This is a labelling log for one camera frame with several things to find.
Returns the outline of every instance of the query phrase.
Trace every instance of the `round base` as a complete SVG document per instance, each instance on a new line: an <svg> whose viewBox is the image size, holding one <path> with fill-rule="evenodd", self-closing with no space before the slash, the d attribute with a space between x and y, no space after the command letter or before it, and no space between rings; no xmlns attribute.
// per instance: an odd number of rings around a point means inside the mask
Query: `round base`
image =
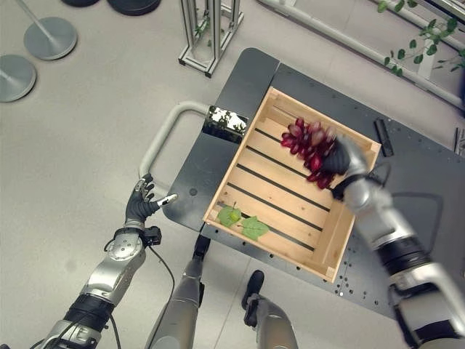
<svg viewBox="0 0 465 349"><path fill-rule="evenodd" d="M98 2L99 0L62 0L65 4L74 7L85 7L90 6Z"/></svg>
<svg viewBox="0 0 465 349"><path fill-rule="evenodd" d="M36 82L36 69L31 62L18 55L0 57L0 102L12 102L27 95Z"/></svg>
<svg viewBox="0 0 465 349"><path fill-rule="evenodd" d="M152 12L161 0L108 0L115 11L127 16L141 16Z"/></svg>
<svg viewBox="0 0 465 349"><path fill-rule="evenodd" d="M78 34L67 20L58 17L48 17L39 20L52 36L50 39L34 23L24 34L24 46L34 56L41 60L57 60L70 53Z"/></svg>

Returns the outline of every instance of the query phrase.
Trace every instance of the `black table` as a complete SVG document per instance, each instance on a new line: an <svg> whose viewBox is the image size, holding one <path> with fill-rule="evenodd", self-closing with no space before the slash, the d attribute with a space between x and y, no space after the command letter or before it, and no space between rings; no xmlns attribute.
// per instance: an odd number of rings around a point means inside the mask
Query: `black table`
<svg viewBox="0 0 465 349"><path fill-rule="evenodd" d="M250 122L270 85L373 140L377 140L373 121L377 118L385 120L395 155L384 158L380 154L377 163L392 165L387 188L392 193L399 193L395 196L396 207L417 231L422 244L432 248L433 258L445 266L465 292L465 209L461 204L465 194L465 160L258 49L242 52L216 105L246 116ZM170 192L179 194L179 199L164 207L164 214L339 297L392 317L387 299L387 275L356 229L349 239L337 279L330 284L239 238L204 225L203 214L237 148L234 143L201 132L170 189ZM436 235L434 224L438 212L440 221Z"/></svg>

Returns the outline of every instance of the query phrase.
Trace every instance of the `grapes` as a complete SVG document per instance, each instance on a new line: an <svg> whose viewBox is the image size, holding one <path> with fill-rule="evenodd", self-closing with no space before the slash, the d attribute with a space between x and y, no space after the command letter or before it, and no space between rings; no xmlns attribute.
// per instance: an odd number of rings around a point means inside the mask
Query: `grapes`
<svg viewBox="0 0 465 349"><path fill-rule="evenodd" d="M321 167L334 147L334 127L324 129L319 121L305 124L304 119L297 118L294 124L288 125L288 132L284 132L281 138L281 145L290 148L290 153L297 155L304 162L304 167L311 171L307 181L316 182L319 189L328 188L334 174L321 171Z"/></svg>

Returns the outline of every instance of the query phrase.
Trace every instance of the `floor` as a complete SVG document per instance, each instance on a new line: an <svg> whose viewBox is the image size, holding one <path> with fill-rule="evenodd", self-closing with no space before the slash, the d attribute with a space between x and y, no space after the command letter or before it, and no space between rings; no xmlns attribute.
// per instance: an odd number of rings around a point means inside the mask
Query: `floor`
<svg viewBox="0 0 465 349"><path fill-rule="evenodd" d="M247 47L446 147L455 127L465 127L454 107L255 0L241 2L245 20L212 79L177 62L185 45L179 1L163 0L142 17L124 17L105 0L82 9L59 0L27 2L39 17L71 21L79 42L55 62L31 57L22 44L29 19L13 0L0 0L0 53L26 56L39 75L27 97L0 105L0 343L12 349L46 335L102 259L164 116L182 100L214 103ZM386 52L399 44L398 31L402 38L415 33L394 15L377 17L367 0L299 0L298 6ZM457 76L440 75L438 83L456 91ZM176 125L153 169L158 180L173 181L201 122L184 116ZM157 250L179 278L196 234L162 213L148 223L163 231ZM255 348L240 298L257 268L266 274L262 293L286 310L301 348L404 348L393 320L212 242L196 349ZM114 313L123 348L143 347L169 288L162 264L149 255ZM111 330L104 331L99 348L115 346Z"/></svg>

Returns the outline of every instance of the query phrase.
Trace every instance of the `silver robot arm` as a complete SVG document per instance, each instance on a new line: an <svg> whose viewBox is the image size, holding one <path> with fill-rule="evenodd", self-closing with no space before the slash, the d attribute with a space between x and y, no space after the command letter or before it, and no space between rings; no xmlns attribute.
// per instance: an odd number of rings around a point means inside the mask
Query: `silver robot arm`
<svg viewBox="0 0 465 349"><path fill-rule="evenodd" d="M113 309L119 304L131 283L132 276L145 261L145 247L159 244L157 227L145 228L145 220L161 206L177 196L150 201L152 177L141 178L126 206L124 227L115 232L108 244L104 260L95 268L89 280L71 305L63 320L59 320L40 348L93 349L101 338Z"/></svg>
<svg viewBox="0 0 465 349"><path fill-rule="evenodd" d="M407 344L420 349L465 348L465 302L458 287L421 247L412 227L392 206L391 195L367 179L360 149L339 138L334 153L324 166L347 173L335 190L355 213L360 235L381 259L401 299L394 311Z"/></svg>

